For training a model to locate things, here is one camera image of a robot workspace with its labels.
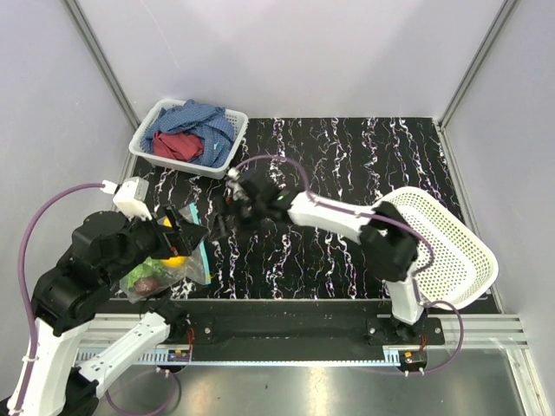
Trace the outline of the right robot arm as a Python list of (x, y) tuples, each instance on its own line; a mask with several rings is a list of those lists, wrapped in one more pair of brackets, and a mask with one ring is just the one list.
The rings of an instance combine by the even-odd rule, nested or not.
[(387, 201), (374, 206), (350, 205), (323, 198), (310, 190), (277, 186), (262, 173), (232, 169), (227, 174), (228, 194), (214, 199), (211, 239), (248, 230), (260, 222), (310, 227), (346, 237), (358, 244), (374, 275), (381, 278), (392, 304), (394, 333), (404, 343), (422, 337), (424, 306), (415, 276), (434, 259), (416, 265), (422, 244), (433, 252), (426, 238), (414, 230), (395, 206)]

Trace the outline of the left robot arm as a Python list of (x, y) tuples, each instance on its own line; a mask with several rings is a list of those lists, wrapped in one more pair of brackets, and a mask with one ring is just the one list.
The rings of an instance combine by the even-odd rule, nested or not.
[(128, 219), (115, 211), (88, 216), (56, 266), (37, 281), (30, 301), (34, 333), (16, 390), (3, 415), (91, 415), (110, 386), (146, 351), (190, 335), (187, 312), (155, 302), (142, 319), (93, 359), (75, 364), (81, 340), (119, 281), (148, 258), (189, 256), (206, 227), (164, 208), (170, 224)]

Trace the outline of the green fake lettuce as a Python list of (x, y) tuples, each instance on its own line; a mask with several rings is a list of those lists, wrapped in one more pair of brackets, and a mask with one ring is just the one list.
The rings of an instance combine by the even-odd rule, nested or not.
[(121, 289), (134, 292), (134, 284), (142, 277), (154, 276), (160, 281), (160, 289), (164, 289), (175, 280), (174, 268), (167, 268), (158, 263), (160, 259), (152, 259), (149, 257), (143, 263), (137, 265), (129, 273), (127, 273), (120, 281)]

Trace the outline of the dark red fake fruit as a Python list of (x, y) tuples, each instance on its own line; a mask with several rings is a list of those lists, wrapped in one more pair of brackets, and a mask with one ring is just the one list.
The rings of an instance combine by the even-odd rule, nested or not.
[(160, 288), (160, 281), (154, 276), (142, 277), (134, 284), (134, 292), (140, 296), (150, 296)]

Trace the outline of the dark red cloth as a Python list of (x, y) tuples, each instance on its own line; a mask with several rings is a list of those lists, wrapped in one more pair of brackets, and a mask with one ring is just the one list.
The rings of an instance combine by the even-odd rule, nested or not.
[(161, 158), (189, 162), (201, 156), (204, 144), (200, 137), (188, 133), (162, 133), (153, 136), (153, 154)]

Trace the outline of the blue patterned cloth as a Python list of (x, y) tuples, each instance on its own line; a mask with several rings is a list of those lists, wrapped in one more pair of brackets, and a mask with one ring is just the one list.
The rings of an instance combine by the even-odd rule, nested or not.
[(185, 163), (211, 168), (225, 163), (234, 143), (233, 125), (226, 119), (225, 109), (193, 100), (160, 110), (140, 140), (140, 147), (145, 153), (154, 155), (153, 136), (157, 132), (188, 133), (200, 137), (205, 147), (203, 154)]

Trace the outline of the grey plastic basket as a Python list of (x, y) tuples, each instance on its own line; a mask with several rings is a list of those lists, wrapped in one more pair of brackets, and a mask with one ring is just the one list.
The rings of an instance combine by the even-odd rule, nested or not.
[(149, 111), (129, 151), (162, 166), (222, 179), (248, 126), (240, 112), (193, 100), (161, 100)]

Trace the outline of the black marble pattern mat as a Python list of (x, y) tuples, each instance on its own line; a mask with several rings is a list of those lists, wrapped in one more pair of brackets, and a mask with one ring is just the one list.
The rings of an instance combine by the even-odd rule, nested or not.
[[(358, 244), (361, 244), (366, 236), (362, 231), (364, 226), (372, 224), (389, 226), (389, 231), (379, 231), (377, 233), (377, 236), (386, 245), (383, 250), (375, 249), (373, 251), (380, 262), (393, 257), (391, 238), (407, 236), (414, 240), (416, 242), (417, 258), (411, 262), (409, 267), (400, 269), (391, 267), (382, 271), (381, 274), (389, 286), (390, 295), (413, 297), (415, 302), (420, 305), (428, 302), (421, 298), (416, 277), (430, 267), (434, 260), (430, 259), (426, 265), (418, 269), (415, 267), (415, 263), (418, 259), (419, 245), (424, 244), (427, 249), (430, 249), (431, 244), (408, 225), (394, 205), (382, 202), (376, 209), (373, 209), (372, 205), (367, 207), (348, 205), (317, 196), (313, 192), (298, 192), (292, 202), (289, 203), (286, 211), (290, 214), (291, 222), (295, 225), (322, 229), (346, 237)], [(446, 301), (437, 300), (433, 302), (445, 303)]]

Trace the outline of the white perforated basket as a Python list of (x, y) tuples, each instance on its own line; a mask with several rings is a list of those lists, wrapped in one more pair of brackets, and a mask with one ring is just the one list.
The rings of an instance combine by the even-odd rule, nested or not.
[(418, 247), (416, 269), (433, 259), (416, 277), (424, 301), (446, 301), (464, 309), (492, 286), (499, 274), (493, 252), (437, 199), (422, 189), (406, 186), (378, 199), (388, 202), (408, 225), (430, 244)]

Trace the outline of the left aluminium frame post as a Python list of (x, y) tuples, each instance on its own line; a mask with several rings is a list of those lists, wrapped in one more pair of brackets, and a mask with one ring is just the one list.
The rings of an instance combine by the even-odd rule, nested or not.
[(80, 37), (82, 38), (88, 52), (99, 69), (102, 78), (106, 82), (108, 89), (114, 97), (118, 107), (122, 111), (127, 123), (135, 130), (139, 124), (139, 118), (134, 111), (130, 100), (127, 98), (115, 72), (112, 69), (97, 36), (88, 21), (81, 5), (76, 0), (61, 0), (62, 5), (68, 12), (69, 17)]

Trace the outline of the aluminium frame post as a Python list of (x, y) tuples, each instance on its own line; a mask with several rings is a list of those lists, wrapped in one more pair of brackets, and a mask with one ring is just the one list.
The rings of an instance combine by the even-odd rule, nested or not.
[(490, 51), (497, 42), (502, 30), (505, 28), (518, 5), (519, 0), (504, 0), (500, 5), (499, 10), (497, 11), (485, 36), (480, 42), (480, 46), (473, 55), (473, 59), (471, 60), (458, 87), (455, 89), (453, 97), (447, 104), (442, 116), (438, 119), (439, 128), (445, 129), (454, 117), (454, 113), (463, 101), (467, 91), (472, 86), (474, 79), (480, 72), (480, 69), (489, 56)]
[(81, 5), (76, 0), (61, 0), (62, 5), (68, 12), (69, 17), (80, 37), (82, 38), (88, 52), (99, 69), (102, 78), (106, 82), (108, 89), (114, 97), (118, 107), (122, 111), (127, 123), (135, 130), (139, 124), (139, 118), (134, 111), (130, 100), (127, 98), (115, 72), (112, 69), (97, 36), (88, 21)]

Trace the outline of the aluminium rail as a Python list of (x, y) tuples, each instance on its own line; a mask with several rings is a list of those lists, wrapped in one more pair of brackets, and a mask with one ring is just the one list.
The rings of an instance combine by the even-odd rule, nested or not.
[[(518, 319), (468, 316), (463, 323), (454, 316), (436, 317), (427, 335), (425, 350), (453, 354), (458, 343), (466, 349), (526, 349), (528, 344)], [(193, 344), (162, 343), (147, 348), (133, 360), (137, 365), (164, 366), (284, 366), (284, 367), (399, 367), (405, 354), (416, 354), (421, 344), (371, 344), (364, 335), (232, 337), (223, 341), (206, 333), (196, 334)]]

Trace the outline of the right aluminium frame post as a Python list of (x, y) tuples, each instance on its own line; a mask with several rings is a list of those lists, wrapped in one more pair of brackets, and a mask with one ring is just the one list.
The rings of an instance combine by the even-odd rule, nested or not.
[(504, 0), (500, 5), (499, 10), (497, 11), (485, 36), (480, 42), (480, 46), (473, 55), (473, 59), (471, 60), (458, 87), (455, 89), (453, 97), (447, 104), (442, 116), (438, 119), (439, 128), (445, 129), (454, 117), (454, 113), (463, 101), (467, 91), (472, 86), (474, 79), (480, 72), (480, 69), (489, 56), (490, 51), (497, 42), (502, 30), (505, 28), (518, 5), (519, 0)]

